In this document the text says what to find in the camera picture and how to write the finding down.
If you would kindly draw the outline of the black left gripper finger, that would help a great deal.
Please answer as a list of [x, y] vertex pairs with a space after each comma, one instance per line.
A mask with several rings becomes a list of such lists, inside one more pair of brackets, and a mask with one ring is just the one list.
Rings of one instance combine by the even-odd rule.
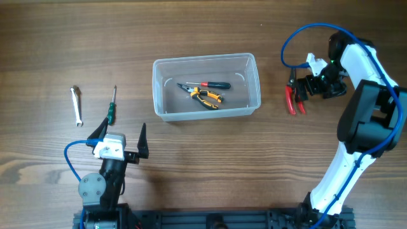
[[141, 128], [141, 133], [139, 136], [139, 140], [137, 143], [137, 149], [139, 158], [149, 158], [149, 148], [148, 148], [148, 141], [147, 141], [147, 134], [146, 134], [146, 124], [143, 123]]
[[104, 118], [102, 123], [88, 136], [86, 140], [87, 146], [94, 147], [97, 144], [97, 139], [103, 140], [104, 136], [107, 133], [108, 121], [108, 118]]

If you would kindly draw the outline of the red handled cutters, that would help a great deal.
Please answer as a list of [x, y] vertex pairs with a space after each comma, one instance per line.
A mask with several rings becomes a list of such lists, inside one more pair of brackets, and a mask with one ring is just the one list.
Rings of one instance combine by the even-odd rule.
[[305, 107], [303, 105], [303, 101], [300, 97], [300, 90], [298, 87], [298, 81], [296, 79], [296, 69], [291, 68], [289, 80], [285, 87], [285, 94], [286, 94], [286, 102], [288, 111], [291, 115], [296, 115], [296, 110], [294, 108], [294, 102], [297, 103], [298, 108], [302, 114], [306, 114]]

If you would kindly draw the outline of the black red screwdriver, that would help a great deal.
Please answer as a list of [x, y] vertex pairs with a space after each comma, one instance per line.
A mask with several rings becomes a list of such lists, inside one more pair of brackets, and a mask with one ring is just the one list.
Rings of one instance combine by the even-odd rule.
[[231, 85], [227, 82], [213, 82], [213, 81], [201, 82], [201, 83], [186, 82], [186, 84], [200, 85], [201, 87], [218, 88], [218, 89], [223, 89], [223, 90], [228, 90], [231, 88]]

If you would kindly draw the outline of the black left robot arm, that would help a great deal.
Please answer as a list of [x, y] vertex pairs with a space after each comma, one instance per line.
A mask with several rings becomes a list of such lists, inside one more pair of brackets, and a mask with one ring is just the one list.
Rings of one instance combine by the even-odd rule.
[[78, 185], [83, 210], [74, 216], [73, 228], [142, 228], [141, 220], [128, 204], [120, 204], [125, 190], [125, 172], [128, 164], [138, 164], [149, 157], [146, 125], [141, 128], [137, 151], [126, 151], [124, 134], [109, 132], [108, 119], [89, 135], [86, 145], [93, 155], [102, 160], [98, 172], [85, 175]]

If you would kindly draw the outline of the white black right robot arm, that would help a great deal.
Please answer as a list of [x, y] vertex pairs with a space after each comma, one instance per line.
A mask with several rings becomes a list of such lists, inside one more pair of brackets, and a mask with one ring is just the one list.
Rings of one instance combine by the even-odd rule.
[[406, 121], [406, 89], [399, 87], [379, 63], [375, 46], [344, 31], [329, 39], [330, 63], [308, 54], [310, 74], [296, 78], [291, 71], [286, 101], [304, 111], [311, 95], [339, 97], [347, 92], [348, 76], [355, 89], [337, 126], [338, 149], [321, 182], [298, 206], [297, 227], [348, 228], [343, 203], [362, 173], [384, 152], [392, 150]]

